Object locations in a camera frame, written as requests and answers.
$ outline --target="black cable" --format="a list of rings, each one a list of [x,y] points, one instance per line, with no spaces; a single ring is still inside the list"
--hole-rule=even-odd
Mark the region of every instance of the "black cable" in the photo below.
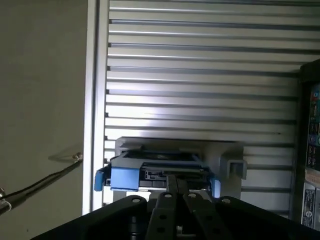
[[[8,195],[4,195],[4,196],[0,197],[0,201],[3,200],[3,199],[9,198],[9,197],[15,196],[15,195],[17,195],[17,194],[23,193],[23,192],[25,192],[25,191],[27,191],[27,190],[29,190],[29,189],[32,189],[32,188],[34,188],[35,186],[37,186],[38,184],[41,184],[43,181],[45,181],[45,180],[47,180],[47,179],[49,179],[49,178],[51,178],[51,177],[53,177],[53,176],[63,174],[64,172],[67,172],[69,169],[72,169],[75,165],[78,165],[79,162],[82,162],[82,160],[76,161],[75,163],[73,163],[73,164],[70,165],[70,166],[67,166],[66,168],[62,169],[61,171],[57,171],[57,172],[51,173],[50,175],[42,178],[41,180],[35,182],[34,184],[32,184],[32,185],[30,185],[30,186],[27,186],[27,187],[25,187],[25,188],[23,188],[23,189],[21,189],[21,190],[19,190],[19,191],[15,191],[15,192],[10,193],[10,194],[8,194]]]

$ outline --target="metal frame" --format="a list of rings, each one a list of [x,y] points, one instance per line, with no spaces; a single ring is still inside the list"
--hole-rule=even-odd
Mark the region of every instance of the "metal frame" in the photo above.
[[[93,191],[94,173],[104,164],[108,0],[88,0],[82,214],[99,209],[102,192]]]

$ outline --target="aluminum profile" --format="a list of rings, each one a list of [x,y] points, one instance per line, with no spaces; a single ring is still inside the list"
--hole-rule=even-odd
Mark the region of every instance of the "aluminum profile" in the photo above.
[[[244,142],[241,199],[286,215],[320,7],[228,2],[109,1],[104,158],[120,137]]]

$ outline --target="white wall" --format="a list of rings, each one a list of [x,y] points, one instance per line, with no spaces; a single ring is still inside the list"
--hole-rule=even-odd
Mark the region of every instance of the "white wall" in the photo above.
[[[0,3],[0,187],[24,188],[68,164],[82,141],[86,0]],[[1,240],[30,239],[82,212],[82,169],[0,216]]]

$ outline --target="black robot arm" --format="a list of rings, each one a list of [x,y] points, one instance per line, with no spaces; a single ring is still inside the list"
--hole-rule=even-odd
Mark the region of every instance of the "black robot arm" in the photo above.
[[[131,195],[34,240],[319,240],[320,232],[233,197],[189,192],[168,178],[157,198]]]

